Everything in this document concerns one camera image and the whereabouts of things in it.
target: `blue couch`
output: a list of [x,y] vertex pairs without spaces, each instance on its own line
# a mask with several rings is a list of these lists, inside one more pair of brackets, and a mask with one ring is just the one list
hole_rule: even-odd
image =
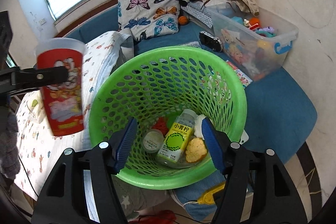
[[[67,37],[88,43],[102,33],[117,29],[118,9],[114,6],[77,27]],[[134,47],[135,55],[159,47],[198,41],[202,30],[190,22],[181,26],[176,34],[141,41]],[[203,49],[212,52],[205,46]],[[213,53],[223,60],[230,60],[222,52]],[[305,142],[316,123],[317,113],[312,102],[283,68],[253,82],[245,93],[245,131],[250,137],[245,147],[258,152],[271,148],[282,162],[287,162]]]

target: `clear plastic storage box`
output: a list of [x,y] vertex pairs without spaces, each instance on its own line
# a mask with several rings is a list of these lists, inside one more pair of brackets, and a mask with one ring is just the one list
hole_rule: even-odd
[[263,8],[259,8],[258,17],[261,27],[273,27],[275,37],[263,37],[232,20],[233,17],[243,20],[253,17],[236,6],[220,4],[207,9],[211,12],[215,36],[221,40],[223,51],[252,80],[259,80],[282,66],[299,32],[295,25]]

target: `yellow bottle label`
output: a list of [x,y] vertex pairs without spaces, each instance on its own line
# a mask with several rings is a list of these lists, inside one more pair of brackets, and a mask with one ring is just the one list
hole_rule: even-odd
[[177,162],[185,151],[192,133],[192,127],[184,126],[177,122],[173,123],[159,151],[159,155],[170,161]]

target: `yellow sponge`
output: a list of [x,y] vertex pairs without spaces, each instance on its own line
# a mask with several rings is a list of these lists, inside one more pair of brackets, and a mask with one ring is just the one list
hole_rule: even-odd
[[185,160],[189,163],[198,162],[204,159],[207,153],[208,150],[202,138],[194,138],[187,145]]

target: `red plastic cup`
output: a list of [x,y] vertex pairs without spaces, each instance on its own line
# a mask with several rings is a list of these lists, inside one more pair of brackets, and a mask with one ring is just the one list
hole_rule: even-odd
[[82,113],[82,66],[87,47],[72,38],[52,38],[37,45],[37,68],[64,66],[68,80],[44,86],[41,94],[54,136],[66,136],[84,130]]

